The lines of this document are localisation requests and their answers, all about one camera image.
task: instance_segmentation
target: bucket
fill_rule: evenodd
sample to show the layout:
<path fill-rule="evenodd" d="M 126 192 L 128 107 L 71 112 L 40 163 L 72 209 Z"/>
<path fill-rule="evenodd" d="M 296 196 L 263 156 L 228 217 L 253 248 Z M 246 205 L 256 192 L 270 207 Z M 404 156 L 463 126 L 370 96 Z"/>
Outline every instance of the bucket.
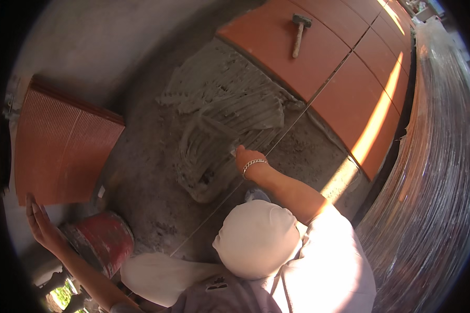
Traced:
<path fill-rule="evenodd" d="M 134 248 L 134 236 L 124 219 L 103 212 L 61 227 L 75 251 L 95 269 L 112 278 Z"/>

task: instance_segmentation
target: plastic sheet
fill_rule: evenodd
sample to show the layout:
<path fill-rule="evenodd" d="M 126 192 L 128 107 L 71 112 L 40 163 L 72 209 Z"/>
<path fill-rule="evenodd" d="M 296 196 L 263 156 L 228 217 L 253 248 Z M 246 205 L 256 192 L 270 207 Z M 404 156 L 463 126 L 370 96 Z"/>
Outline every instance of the plastic sheet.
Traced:
<path fill-rule="evenodd" d="M 470 255 L 470 70 L 434 19 L 416 26 L 416 58 L 407 135 L 356 229 L 373 312 L 436 310 Z"/>

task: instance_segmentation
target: chain bracelet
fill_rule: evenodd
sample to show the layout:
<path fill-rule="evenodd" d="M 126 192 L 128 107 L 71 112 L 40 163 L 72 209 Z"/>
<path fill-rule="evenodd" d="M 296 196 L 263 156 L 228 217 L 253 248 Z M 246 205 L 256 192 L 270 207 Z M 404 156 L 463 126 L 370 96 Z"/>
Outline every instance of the chain bracelet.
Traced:
<path fill-rule="evenodd" d="M 244 168 L 242 169 L 242 177 L 243 177 L 244 179 L 246 179 L 246 178 L 245 178 L 245 171 L 247 171 L 247 169 L 249 168 L 249 166 L 251 166 L 251 165 L 253 165 L 253 164 L 255 164 L 255 163 L 259 163 L 259 162 L 268 163 L 267 160 L 263 160 L 263 159 L 256 159 L 256 160 L 252 160 L 252 161 L 247 162 L 247 164 L 246 164 L 246 165 L 244 166 Z"/>

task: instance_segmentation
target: hammer handle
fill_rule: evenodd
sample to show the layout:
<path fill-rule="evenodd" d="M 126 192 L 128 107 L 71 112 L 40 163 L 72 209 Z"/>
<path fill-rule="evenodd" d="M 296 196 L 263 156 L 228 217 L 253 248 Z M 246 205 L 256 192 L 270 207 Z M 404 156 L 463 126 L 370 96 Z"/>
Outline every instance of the hammer handle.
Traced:
<path fill-rule="evenodd" d="M 297 58 L 299 54 L 299 47 L 301 46 L 301 36 L 303 35 L 303 28 L 305 24 L 299 23 L 298 35 L 296 36 L 296 42 L 294 43 L 293 58 Z"/>

